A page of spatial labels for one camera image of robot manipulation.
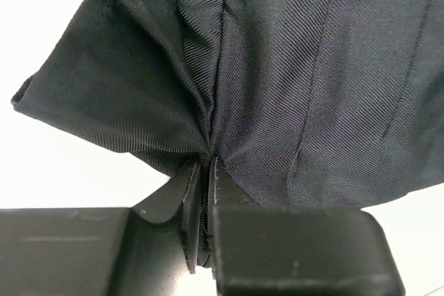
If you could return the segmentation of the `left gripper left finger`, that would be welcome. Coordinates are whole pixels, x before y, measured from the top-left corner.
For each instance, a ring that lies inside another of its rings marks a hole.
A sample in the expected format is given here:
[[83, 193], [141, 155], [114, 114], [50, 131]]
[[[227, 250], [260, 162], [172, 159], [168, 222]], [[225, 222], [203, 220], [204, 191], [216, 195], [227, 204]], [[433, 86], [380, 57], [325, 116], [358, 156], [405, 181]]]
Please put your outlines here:
[[134, 207], [1, 211], [2, 295], [175, 295], [195, 272], [200, 164]]

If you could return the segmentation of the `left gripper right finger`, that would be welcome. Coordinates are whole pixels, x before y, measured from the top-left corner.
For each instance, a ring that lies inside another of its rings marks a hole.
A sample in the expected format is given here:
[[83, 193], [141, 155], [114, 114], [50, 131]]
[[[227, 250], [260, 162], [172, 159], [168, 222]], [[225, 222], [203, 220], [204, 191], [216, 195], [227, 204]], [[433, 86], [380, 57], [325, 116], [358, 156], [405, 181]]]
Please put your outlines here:
[[384, 230], [365, 211], [259, 206], [217, 158], [207, 208], [219, 295], [405, 293]]

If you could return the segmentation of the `black pleated skirt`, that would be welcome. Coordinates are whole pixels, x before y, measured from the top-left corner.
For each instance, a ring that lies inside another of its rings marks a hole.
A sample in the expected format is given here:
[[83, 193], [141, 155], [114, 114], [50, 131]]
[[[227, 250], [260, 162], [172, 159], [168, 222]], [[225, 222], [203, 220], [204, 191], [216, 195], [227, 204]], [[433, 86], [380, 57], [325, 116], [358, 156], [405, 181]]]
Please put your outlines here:
[[443, 0], [84, 0], [17, 112], [260, 204], [443, 182]]

